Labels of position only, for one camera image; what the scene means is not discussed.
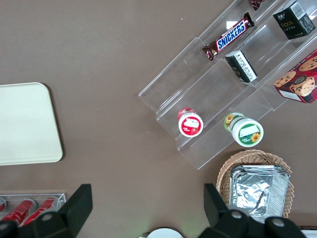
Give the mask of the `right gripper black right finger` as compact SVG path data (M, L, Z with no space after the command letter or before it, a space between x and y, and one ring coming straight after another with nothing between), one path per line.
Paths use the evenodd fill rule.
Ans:
M204 184L204 210L210 224L201 238L303 238L305 235L292 221L269 217L264 224L244 212L229 209L212 183Z

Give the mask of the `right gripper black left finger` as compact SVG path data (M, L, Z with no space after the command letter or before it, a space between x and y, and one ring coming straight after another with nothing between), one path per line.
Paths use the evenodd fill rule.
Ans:
M93 209L92 187L82 184L58 210L40 215L18 227L14 221L0 223L2 238L75 238Z

